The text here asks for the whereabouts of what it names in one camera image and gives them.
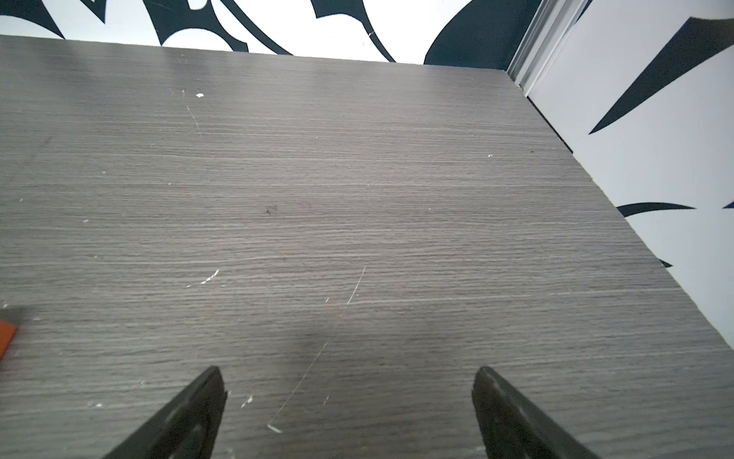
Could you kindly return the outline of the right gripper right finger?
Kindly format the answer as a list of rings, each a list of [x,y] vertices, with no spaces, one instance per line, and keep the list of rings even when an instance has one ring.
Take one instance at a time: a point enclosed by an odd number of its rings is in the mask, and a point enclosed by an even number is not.
[[[596,457],[489,366],[477,371],[471,396],[489,458]]]

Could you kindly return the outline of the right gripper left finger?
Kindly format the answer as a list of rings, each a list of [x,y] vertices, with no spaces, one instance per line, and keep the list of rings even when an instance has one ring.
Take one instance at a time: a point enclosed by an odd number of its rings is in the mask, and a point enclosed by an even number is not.
[[[226,401],[222,372],[212,365],[106,456],[209,459]]]

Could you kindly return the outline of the orange block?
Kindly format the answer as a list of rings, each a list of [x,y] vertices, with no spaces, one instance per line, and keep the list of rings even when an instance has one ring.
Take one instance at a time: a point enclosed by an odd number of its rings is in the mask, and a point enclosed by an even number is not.
[[[0,360],[5,356],[15,334],[17,326],[9,321],[0,321]]]

